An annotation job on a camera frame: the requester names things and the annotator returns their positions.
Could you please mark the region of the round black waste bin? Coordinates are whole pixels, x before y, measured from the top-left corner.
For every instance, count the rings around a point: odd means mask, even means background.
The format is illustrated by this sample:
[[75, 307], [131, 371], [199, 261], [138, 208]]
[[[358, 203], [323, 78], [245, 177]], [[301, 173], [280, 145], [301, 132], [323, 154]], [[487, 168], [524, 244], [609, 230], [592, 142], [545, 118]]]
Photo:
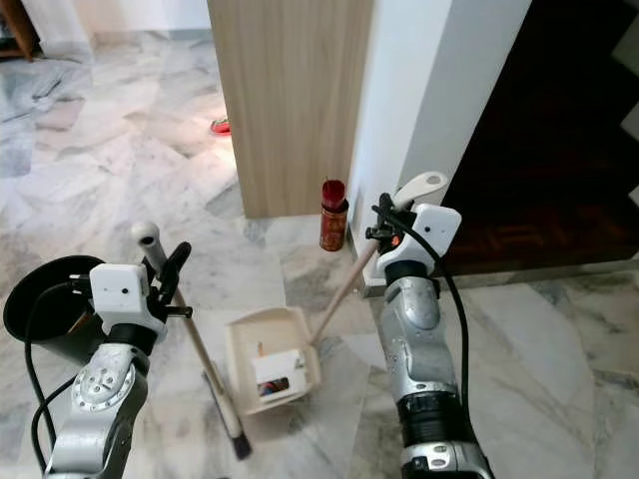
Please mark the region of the round black waste bin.
[[5, 301], [6, 331], [70, 363], [88, 363], [106, 337], [90, 297], [90, 270], [99, 264], [95, 256], [70, 255], [33, 269]]

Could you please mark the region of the white paper trash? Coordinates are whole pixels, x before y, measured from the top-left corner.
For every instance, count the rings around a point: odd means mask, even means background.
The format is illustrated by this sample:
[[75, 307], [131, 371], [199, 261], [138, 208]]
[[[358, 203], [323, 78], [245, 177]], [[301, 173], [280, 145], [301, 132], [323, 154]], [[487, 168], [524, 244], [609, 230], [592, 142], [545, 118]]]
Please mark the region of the white paper trash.
[[261, 402], [270, 403], [303, 395], [312, 384], [308, 361], [299, 348], [255, 357], [255, 389]]

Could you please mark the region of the light wooden cabinet panel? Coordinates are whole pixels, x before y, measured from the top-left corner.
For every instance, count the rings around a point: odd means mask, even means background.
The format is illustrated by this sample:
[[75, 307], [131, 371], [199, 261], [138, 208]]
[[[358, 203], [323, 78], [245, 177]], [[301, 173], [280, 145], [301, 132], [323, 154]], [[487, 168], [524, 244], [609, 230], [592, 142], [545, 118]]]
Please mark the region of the light wooden cabinet panel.
[[347, 180], [374, 0], [207, 0], [247, 218]]

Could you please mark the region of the dark wooden staircase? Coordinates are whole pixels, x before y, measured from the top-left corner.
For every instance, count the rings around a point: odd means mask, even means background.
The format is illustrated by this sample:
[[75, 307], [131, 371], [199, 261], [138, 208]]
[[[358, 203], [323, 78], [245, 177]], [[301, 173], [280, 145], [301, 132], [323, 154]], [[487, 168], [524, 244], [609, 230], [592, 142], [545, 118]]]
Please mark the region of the dark wooden staircase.
[[639, 76], [613, 59], [639, 6], [531, 0], [443, 203], [457, 274], [629, 259], [639, 252], [639, 140], [622, 120]]

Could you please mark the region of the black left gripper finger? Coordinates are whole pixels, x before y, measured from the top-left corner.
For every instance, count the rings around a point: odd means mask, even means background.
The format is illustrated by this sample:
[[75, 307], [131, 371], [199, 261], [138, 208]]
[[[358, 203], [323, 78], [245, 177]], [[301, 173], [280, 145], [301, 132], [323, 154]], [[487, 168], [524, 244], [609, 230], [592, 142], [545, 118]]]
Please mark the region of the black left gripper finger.
[[177, 296], [180, 283], [180, 270], [187, 263], [191, 255], [192, 246], [187, 241], [180, 242], [174, 247], [172, 254], [166, 258], [163, 267], [157, 273], [159, 290], [157, 290], [158, 300], [173, 300]]

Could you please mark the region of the beige long-handled dustpan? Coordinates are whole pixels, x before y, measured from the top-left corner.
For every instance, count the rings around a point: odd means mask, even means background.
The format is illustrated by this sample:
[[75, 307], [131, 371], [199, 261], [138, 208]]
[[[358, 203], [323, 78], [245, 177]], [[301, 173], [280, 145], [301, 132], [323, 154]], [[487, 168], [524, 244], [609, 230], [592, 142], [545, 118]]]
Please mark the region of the beige long-handled dustpan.
[[[416, 175], [393, 193], [393, 204], [397, 210], [410, 211], [420, 198], [441, 191], [448, 183], [450, 179], [443, 173], [427, 172]], [[236, 411], [239, 414], [252, 415], [274, 409], [283, 403], [297, 400], [307, 395], [311, 389], [320, 386], [322, 374], [320, 374], [320, 362], [317, 359], [316, 342], [336, 314], [337, 308], [346, 300], [355, 284], [360, 282], [366, 266], [372, 259], [378, 260], [379, 252], [377, 242], [369, 239], [357, 256], [355, 264], [348, 271], [347, 279], [342, 287], [333, 294], [332, 300], [325, 307], [324, 314], [315, 324], [308, 322], [305, 315], [296, 307], [269, 307], [269, 309], [242, 316], [225, 325], [230, 397], [236, 402]], [[308, 375], [314, 383], [310, 391], [300, 396], [284, 398], [282, 401], [261, 402], [253, 383], [255, 382], [253, 359], [262, 355], [278, 354], [292, 348], [299, 348], [307, 358]]]

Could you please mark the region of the beige-handled black broom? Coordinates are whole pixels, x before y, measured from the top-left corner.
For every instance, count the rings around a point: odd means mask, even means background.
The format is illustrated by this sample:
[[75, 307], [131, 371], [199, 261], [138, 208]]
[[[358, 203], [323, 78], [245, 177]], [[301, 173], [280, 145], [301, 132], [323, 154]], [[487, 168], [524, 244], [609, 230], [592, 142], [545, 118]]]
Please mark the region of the beige-handled black broom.
[[[159, 273], [159, 269], [163, 267], [168, 255], [161, 242], [160, 230], [157, 228], [157, 225], [151, 223], [151, 221], [135, 223], [131, 226], [131, 238], [133, 242], [141, 248], [145, 256], [146, 264], [149, 264], [151, 269], [155, 270], [155, 273]], [[192, 343], [193, 348], [195, 348], [198, 360], [200, 360], [202, 369], [204, 369], [204, 377], [207, 379], [207, 384], [209, 384], [212, 396], [215, 398], [220, 419], [223, 421], [225, 432], [227, 432], [230, 444], [232, 444], [233, 451], [236, 453], [236, 459], [244, 461], [251, 456], [253, 448], [250, 438], [247, 437], [246, 430], [244, 430], [241, 416], [239, 416], [236, 411], [232, 397], [230, 397], [223, 380], [221, 380], [218, 366], [216, 366], [215, 361], [211, 360], [209, 356], [204, 338], [201, 337], [195, 325], [195, 320], [192, 318], [182, 319], [182, 325], [187, 330], [188, 339]]]

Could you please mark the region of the red lidded jar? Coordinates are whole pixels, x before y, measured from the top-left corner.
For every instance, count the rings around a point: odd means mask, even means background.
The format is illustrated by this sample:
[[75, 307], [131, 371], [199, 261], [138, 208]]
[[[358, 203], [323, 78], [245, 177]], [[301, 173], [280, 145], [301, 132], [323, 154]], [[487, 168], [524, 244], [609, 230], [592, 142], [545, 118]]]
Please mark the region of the red lidded jar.
[[345, 242], [348, 200], [346, 186], [341, 180], [325, 180], [320, 187], [322, 198], [322, 234], [320, 247], [327, 251], [339, 251]]

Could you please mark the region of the brown wooden furniture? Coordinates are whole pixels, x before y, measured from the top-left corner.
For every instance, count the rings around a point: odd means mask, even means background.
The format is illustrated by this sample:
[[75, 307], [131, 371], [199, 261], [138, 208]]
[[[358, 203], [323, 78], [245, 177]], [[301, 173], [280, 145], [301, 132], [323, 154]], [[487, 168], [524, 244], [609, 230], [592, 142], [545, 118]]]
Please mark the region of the brown wooden furniture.
[[40, 36], [22, 0], [0, 0], [3, 32], [0, 59], [23, 59], [27, 63], [40, 55]]

